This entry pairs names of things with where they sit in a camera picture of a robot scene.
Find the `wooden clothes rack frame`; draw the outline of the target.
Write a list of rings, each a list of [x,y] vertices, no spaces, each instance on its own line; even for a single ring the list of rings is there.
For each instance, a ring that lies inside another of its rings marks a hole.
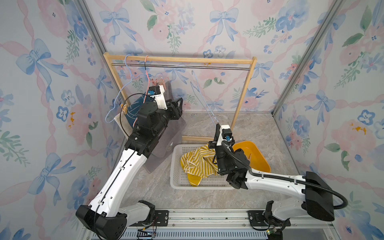
[[[258,62],[257,57],[252,57],[252,59],[205,59],[205,58],[180,58],[180,57],[144,57],[144,56],[134,56],[129,57],[129,61],[149,61],[149,62],[161,62],[168,63],[168,65],[183,65],[183,66],[215,66],[216,64],[229,64],[229,65],[249,65],[246,80],[244,82],[240,99],[235,110],[235,114],[230,125],[231,130],[234,130],[236,125],[236,120],[238,119],[240,110],[245,99],[246,90],[250,84],[253,72]]]

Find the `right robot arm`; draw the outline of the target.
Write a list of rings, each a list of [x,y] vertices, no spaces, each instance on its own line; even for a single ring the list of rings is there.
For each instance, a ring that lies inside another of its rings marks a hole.
[[[287,176],[271,174],[251,168],[242,149],[234,150],[235,139],[230,126],[216,124],[213,141],[214,163],[218,174],[227,177],[235,189],[265,190],[287,195],[283,201],[269,201],[263,213],[268,227],[285,228],[291,218],[308,215],[314,219],[332,222],[334,212],[348,206],[348,200],[334,191],[318,174]]]

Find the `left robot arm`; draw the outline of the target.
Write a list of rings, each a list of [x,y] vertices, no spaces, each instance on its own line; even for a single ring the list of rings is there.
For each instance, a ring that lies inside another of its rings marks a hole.
[[[143,103],[134,127],[111,176],[88,205],[81,205],[76,217],[100,240],[118,240],[126,227],[136,223],[150,226],[155,220],[155,205],[140,200],[125,213],[120,205],[126,191],[139,169],[147,161],[171,120],[179,120],[183,114],[183,99]]]

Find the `metal hanging rod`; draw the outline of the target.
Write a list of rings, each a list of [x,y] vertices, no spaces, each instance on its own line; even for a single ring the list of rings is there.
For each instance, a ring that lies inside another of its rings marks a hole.
[[[215,67],[215,66],[183,66],[183,65],[147,65],[147,64],[124,64],[112,63],[114,67],[148,67],[148,68],[166,68],[166,69],[209,69],[209,70],[230,70],[230,71],[248,71],[250,68],[238,67]]]

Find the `yellow white striped towel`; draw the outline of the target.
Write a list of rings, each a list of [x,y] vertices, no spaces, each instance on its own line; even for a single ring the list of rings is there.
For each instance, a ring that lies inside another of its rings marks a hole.
[[[218,175],[214,159],[216,152],[208,144],[182,155],[180,164],[191,186],[197,187],[203,179]]]

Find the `beige towel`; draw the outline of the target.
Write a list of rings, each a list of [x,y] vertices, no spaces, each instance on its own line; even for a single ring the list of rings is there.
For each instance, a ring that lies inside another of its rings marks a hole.
[[[125,135],[126,139],[129,138],[131,135],[133,129],[127,120],[126,116],[124,113],[119,113],[114,117],[114,121],[118,124],[120,129],[123,131],[123,134]]]

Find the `grey terry towel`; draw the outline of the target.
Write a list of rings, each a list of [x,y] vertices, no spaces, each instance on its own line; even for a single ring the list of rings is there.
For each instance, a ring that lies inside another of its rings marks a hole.
[[[159,143],[144,163],[144,167],[149,173],[153,173],[173,153],[174,147],[182,143],[183,130],[186,125],[186,121],[182,117],[168,123]]]

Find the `white perforated plastic basket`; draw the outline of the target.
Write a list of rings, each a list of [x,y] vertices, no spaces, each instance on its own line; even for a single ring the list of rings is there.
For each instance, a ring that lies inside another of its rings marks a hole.
[[[190,185],[187,174],[182,170],[180,159],[182,155],[204,145],[177,145],[172,155],[170,184],[177,190],[232,190],[233,187],[226,181],[226,176],[210,176],[203,179],[197,187]]]

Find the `yellow plastic tray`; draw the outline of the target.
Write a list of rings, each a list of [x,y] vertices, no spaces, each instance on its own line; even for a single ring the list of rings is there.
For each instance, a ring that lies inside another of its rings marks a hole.
[[[243,141],[240,143],[236,143],[233,146],[234,150],[242,149],[247,157],[247,159],[250,161],[250,166],[252,169],[270,173],[271,167],[268,164],[265,157],[262,155],[261,151],[258,149],[258,147],[251,141]]]

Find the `light blue wire hanger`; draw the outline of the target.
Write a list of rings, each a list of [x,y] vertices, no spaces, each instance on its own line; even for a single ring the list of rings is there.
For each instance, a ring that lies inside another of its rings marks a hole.
[[[192,87],[193,93],[196,95],[196,98],[198,102],[203,107],[203,110],[208,114],[209,118],[211,119],[212,123],[214,125],[219,124],[219,120],[215,116],[213,110],[211,109],[210,105],[208,104],[208,101],[206,99],[205,94],[203,93],[201,89],[201,85],[199,84],[197,75],[195,71],[191,71],[192,77],[194,78],[193,81],[190,83]]]

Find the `dark teal patterned towel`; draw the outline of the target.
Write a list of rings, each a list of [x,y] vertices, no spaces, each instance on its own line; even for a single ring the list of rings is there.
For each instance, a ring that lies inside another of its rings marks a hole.
[[[131,127],[134,126],[134,123],[137,119],[137,114],[141,109],[143,103],[152,102],[151,97],[146,97],[144,95],[135,95],[134,98],[138,97],[136,100],[126,100],[125,104],[128,106],[128,112],[125,115],[129,121]]]

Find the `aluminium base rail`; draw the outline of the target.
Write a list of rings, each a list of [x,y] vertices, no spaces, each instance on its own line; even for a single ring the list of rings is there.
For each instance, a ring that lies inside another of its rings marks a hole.
[[[123,224],[118,218],[97,220],[100,230],[88,227],[87,240],[339,240],[331,223],[308,216],[292,218],[287,225],[268,225],[262,210],[156,210],[148,223]]]

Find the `orange clothespin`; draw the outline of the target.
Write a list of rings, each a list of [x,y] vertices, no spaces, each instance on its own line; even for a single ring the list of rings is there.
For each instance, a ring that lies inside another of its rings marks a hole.
[[[126,115],[128,112],[128,106],[126,104],[121,104],[120,107],[121,107],[121,113]]]

